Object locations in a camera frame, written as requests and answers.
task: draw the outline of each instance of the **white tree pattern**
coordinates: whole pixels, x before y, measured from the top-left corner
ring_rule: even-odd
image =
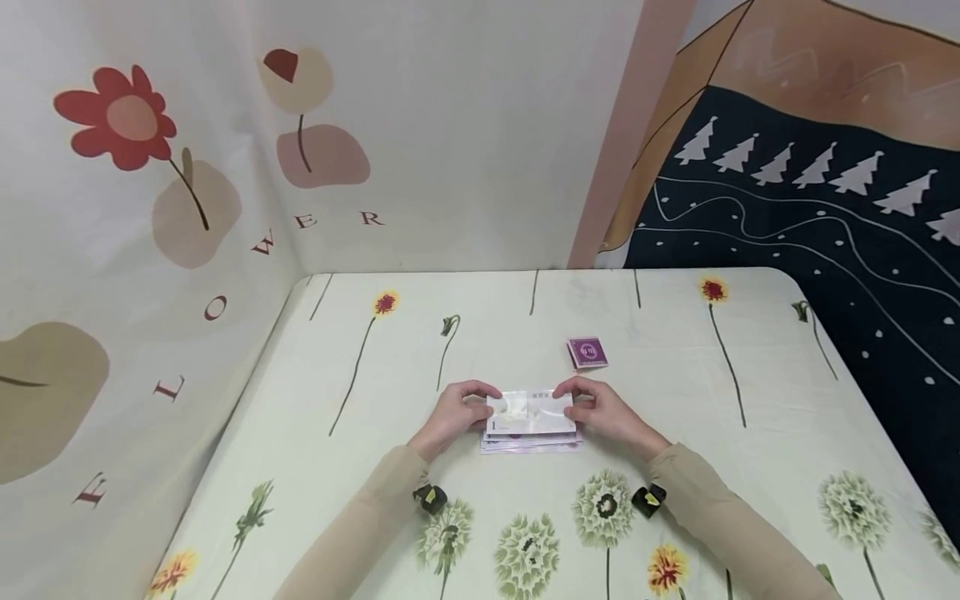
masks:
[[[950,244],[960,246],[960,208],[941,214],[940,219],[927,225],[936,231],[933,239],[939,241],[946,237]]]
[[[783,183],[783,172],[786,171],[786,163],[790,160],[790,148],[793,142],[786,145],[783,151],[774,156],[774,159],[760,167],[760,170],[750,177],[756,180],[757,185],[766,185],[767,183]]]
[[[800,173],[800,176],[793,180],[793,184],[800,189],[804,189],[811,183],[823,183],[826,181],[824,175],[830,170],[830,160],[833,159],[833,148],[836,145],[836,142],[830,144],[829,148],[817,156],[813,164],[806,167],[804,171]]]
[[[713,122],[716,117],[710,117],[707,124],[704,125],[690,141],[684,144],[684,148],[674,155],[674,158],[681,160],[681,165],[687,164],[691,160],[703,160],[707,157],[704,150],[710,146],[710,136],[713,135]]]
[[[877,150],[873,156],[864,158],[853,167],[840,174],[835,180],[830,180],[830,185],[836,187],[838,194],[853,192],[860,196],[867,195],[867,185],[874,182],[874,171],[876,164],[883,156],[883,151]]]
[[[912,180],[899,190],[887,194],[886,198],[874,202],[877,206],[883,206],[882,212],[885,215],[894,210],[908,217],[914,216],[913,205],[919,204],[924,198],[924,192],[930,189],[930,176],[937,172],[936,169],[930,169],[926,175],[918,180]]]
[[[720,167],[720,173],[723,173],[727,169],[733,169],[734,171],[743,173],[743,163],[745,163],[750,156],[751,150],[754,149],[754,140],[758,137],[760,137],[760,134],[754,133],[752,136],[737,144],[736,148],[727,150],[722,156],[714,160],[713,164]]]

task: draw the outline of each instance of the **hand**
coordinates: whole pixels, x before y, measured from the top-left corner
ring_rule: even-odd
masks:
[[[612,387],[586,377],[570,377],[557,386],[553,397],[572,393],[593,396],[593,400],[574,402],[564,409],[568,419],[581,422],[605,438],[626,444],[645,462],[652,461],[670,446],[660,432],[647,424],[623,401]]]
[[[467,396],[503,395],[494,386],[476,379],[446,386],[433,413],[407,443],[427,463],[443,454],[472,426],[486,425],[487,417],[493,414],[493,408],[483,402],[464,400]]]

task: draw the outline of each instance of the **red flower print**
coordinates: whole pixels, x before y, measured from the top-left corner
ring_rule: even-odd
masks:
[[[150,583],[150,589],[147,591],[147,598],[153,598],[158,594],[176,590],[180,583],[189,577],[196,567],[197,555],[192,550],[175,554],[173,558],[154,575],[154,580]]]
[[[722,302],[729,297],[727,284],[713,277],[705,277],[700,282],[700,294],[708,302]]]
[[[143,167],[150,156],[170,160],[166,138],[177,134],[177,126],[163,114],[166,102],[143,69],[134,65],[128,80],[120,71],[103,67],[93,73],[93,84],[96,92],[72,89],[54,98],[60,116],[89,126],[74,134],[74,152],[90,158],[109,152],[123,171]]]
[[[376,302],[373,303],[373,315],[375,317],[380,317],[394,312],[396,308],[396,301],[398,297],[396,292],[393,290],[384,292],[377,297]]]

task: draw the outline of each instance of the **wall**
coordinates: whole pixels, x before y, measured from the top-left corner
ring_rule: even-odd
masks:
[[[562,266],[642,8],[7,3],[0,595],[146,587],[307,273]]]

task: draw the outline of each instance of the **banknote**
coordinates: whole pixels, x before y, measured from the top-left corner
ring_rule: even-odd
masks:
[[[480,454],[552,454],[560,452],[579,452],[583,442],[570,442],[568,444],[551,445],[530,445],[524,447],[501,448],[480,446]]]
[[[573,433],[577,425],[564,416],[564,408],[573,406],[573,396],[553,397],[553,390],[510,391],[502,397],[487,396],[493,416],[487,419],[487,433],[545,434]]]
[[[558,445],[570,444],[573,442],[582,442],[583,434],[579,431],[573,433],[543,433],[538,435],[519,435],[496,436],[484,433],[480,441],[481,448],[522,448],[535,445]]]

